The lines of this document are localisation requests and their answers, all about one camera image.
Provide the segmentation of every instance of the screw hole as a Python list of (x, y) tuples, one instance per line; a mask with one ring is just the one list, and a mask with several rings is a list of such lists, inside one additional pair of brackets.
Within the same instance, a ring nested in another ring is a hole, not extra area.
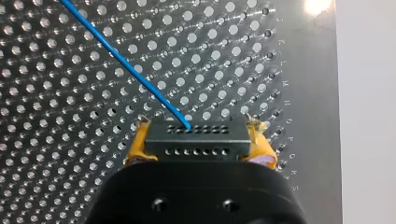
[(223, 206), (224, 210), (226, 210), (229, 213), (234, 213), (239, 210), (239, 204), (234, 202), (231, 199), (224, 201), (222, 206)]
[(194, 150), (194, 155), (199, 155), (199, 154), (201, 154), (201, 149), (200, 148), (196, 148)]
[(204, 149), (204, 155), (209, 155), (209, 153), (210, 153), (210, 149), (209, 148), (205, 148)]
[(155, 199), (152, 203), (151, 209), (155, 212), (163, 212), (166, 209), (166, 201), (164, 199)]
[(221, 154), (223, 154), (224, 156), (230, 154), (230, 149), (224, 148), (224, 149), (221, 151)]

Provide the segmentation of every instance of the metal surface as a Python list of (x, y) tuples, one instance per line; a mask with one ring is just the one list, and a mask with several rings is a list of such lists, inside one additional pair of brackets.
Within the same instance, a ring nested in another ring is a hole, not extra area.
[[(309, 219), (341, 222), (331, 1), (74, 2), (186, 119), (265, 120)], [(59, 2), (0, 21), (0, 220), (83, 223), (139, 116), (173, 118)]]
[(215, 121), (193, 121), (186, 130), (174, 121), (151, 122), (146, 137), (146, 151), (160, 161), (221, 160), (237, 161), (250, 150), (245, 118)]

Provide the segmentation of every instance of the blue cable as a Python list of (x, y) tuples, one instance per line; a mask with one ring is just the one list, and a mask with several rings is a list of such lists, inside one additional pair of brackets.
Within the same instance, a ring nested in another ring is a hole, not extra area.
[(81, 22), (82, 25), (85, 26), (92, 34), (96, 37), (96, 39), (102, 43), (102, 45), (109, 51), (111, 54), (116, 58), (143, 86), (146, 87), (157, 99), (163, 103), (168, 110), (175, 115), (175, 117), (184, 125), (186, 129), (190, 129), (190, 123), (184, 119), (183, 115), (180, 114), (177, 109), (172, 106), (168, 100), (155, 88), (149, 83), (142, 75), (140, 75), (134, 68), (120, 55), (117, 50), (111, 46), (111, 44), (107, 41), (107, 39), (102, 36), (87, 19), (82, 16), (78, 10), (73, 6), (73, 4), (69, 0), (61, 0), (61, 3)]

